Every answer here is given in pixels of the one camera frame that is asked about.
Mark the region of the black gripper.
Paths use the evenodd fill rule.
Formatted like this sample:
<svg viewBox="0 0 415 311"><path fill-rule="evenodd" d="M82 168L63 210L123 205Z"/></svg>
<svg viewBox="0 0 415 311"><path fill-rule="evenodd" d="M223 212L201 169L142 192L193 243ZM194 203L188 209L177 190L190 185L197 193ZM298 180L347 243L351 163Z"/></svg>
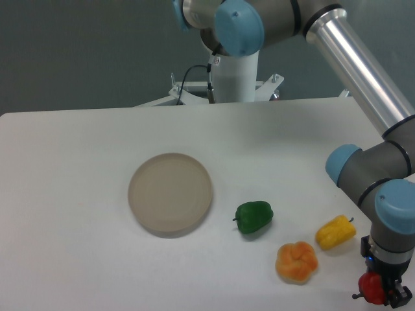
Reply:
<svg viewBox="0 0 415 311"><path fill-rule="evenodd" d="M392 308L405 306L411 300L411 291L401 283L412 259L412 249L400 253L385 250L368 235L361 238L361 256L367 271L380 275L383 304Z"/></svg>

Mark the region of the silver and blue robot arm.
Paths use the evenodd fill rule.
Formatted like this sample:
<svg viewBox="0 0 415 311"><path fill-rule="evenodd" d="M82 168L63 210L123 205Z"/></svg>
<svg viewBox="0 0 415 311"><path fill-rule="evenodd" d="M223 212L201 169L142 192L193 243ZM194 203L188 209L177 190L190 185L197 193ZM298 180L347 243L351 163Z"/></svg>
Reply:
<svg viewBox="0 0 415 311"><path fill-rule="evenodd" d="M210 50L210 102L257 100L255 79L242 70L249 57L302 35L317 47L381 134L363 150L345 144L326 161L326 172L371 221L361 240L366 273L359 297L398 308L412 299L402 285L414 254L414 108L347 21L338 1L174 1L182 30L198 29Z"/></svg>

